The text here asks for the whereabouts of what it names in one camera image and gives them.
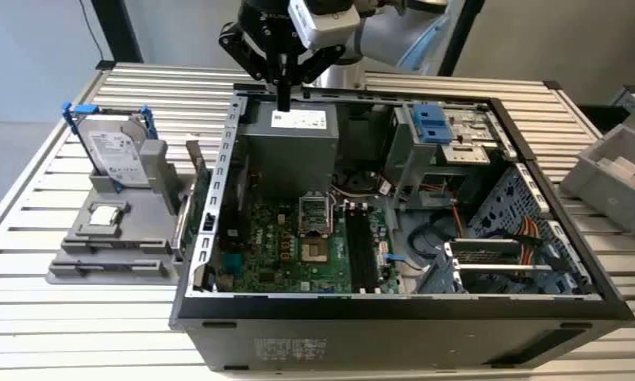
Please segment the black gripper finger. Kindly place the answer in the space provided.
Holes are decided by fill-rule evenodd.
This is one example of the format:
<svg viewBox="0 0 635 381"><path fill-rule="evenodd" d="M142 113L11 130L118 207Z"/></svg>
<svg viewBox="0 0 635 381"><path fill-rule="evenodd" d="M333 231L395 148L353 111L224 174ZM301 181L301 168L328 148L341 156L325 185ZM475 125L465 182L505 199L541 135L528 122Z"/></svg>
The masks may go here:
<svg viewBox="0 0 635 381"><path fill-rule="evenodd" d="M289 111L292 87L310 83L345 52L342 44L320 48L314 54L298 63L298 54L290 52L284 65L284 111Z"/></svg>
<svg viewBox="0 0 635 381"><path fill-rule="evenodd" d="M261 42L261 56L245 40L245 32L238 22L226 23L218 34L218 44L230 55L238 66L256 79L264 80L274 87L276 110L285 111L285 81L280 53L276 49L274 34L270 28L261 24L260 29L250 37L256 36Z"/></svg>

